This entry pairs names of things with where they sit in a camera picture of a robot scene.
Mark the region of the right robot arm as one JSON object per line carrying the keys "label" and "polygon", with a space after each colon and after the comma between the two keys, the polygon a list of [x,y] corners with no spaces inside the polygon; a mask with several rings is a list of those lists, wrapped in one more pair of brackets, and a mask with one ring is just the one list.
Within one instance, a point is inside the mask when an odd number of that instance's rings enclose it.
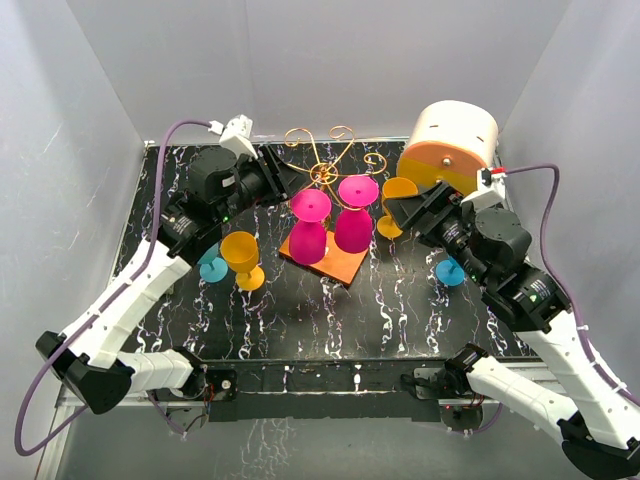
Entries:
{"label": "right robot arm", "polygon": [[448,183],[384,202],[403,230],[442,248],[481,289],[489,311],[544,361],[563,388],[557,394],[466,344],[446,360],[441,388],[460,397],[493,398],[544,430],[591,479],[639,474],[639,408],[600,377],[602,363],[580,342],[574,308],[553,277],[526,257],[531,235],[503,207],[476,210]]}

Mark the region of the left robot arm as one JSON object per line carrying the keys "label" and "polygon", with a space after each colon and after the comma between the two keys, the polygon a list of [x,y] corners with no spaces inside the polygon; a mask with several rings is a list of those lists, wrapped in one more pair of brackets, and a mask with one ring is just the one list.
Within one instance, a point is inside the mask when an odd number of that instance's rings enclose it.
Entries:
{"label": "left robot arm", "polygon": [[189,165],[184,189],[159,216],[129,264],[89,308],[62,332],[44,332],[36,349],[54,375],[95,414],[127,395],[174,389],[200,396],[207,376],[202,362],[184,348],[131,354],[122,347],[161,297],[222,238],[223,226],[256,206],[291,199],[308,176],[279,158],[269,145],[256,157],[223,147],[201,150]]}

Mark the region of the magenta wine glass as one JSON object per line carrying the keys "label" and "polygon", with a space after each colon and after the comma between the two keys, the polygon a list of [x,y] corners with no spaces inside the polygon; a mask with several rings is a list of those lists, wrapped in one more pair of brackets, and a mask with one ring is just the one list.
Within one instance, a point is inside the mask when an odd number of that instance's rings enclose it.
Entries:
{"label": "magenta wine glass", "polygon": [[293,197],[291,210],[297,222],[289,237],[290,255],[301,265],[315,264],[325,255],[324,221],[331,213],[331,201],[323,191],[306,189]]}
{"label": "magenta wine glass", "polygon": [[336,245],[347,253],[364,252],[373,236],[373,220],[368,207],[377,200],[379,186],[369,176],[355,175],[340,183],[338,193],[348,208],[343,209],[336,221]]}

